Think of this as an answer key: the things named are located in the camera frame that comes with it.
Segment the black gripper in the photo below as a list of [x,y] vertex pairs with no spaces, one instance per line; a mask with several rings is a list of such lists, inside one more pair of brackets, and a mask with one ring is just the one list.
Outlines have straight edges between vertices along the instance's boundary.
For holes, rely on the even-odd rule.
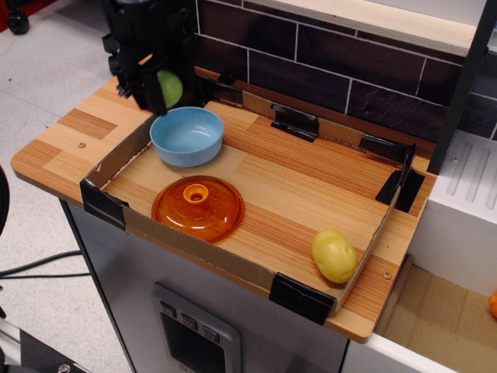
[[157,115],[168,112],[158,80],[161,64],[148,55],[171,58],[172,72],[182,83],[182,95],[174,107],[190,105],[196,96],[194,71],[196,34],[191,1],[102,1],[109,33],[103,37],[117,91],[133,97],[142,110]]

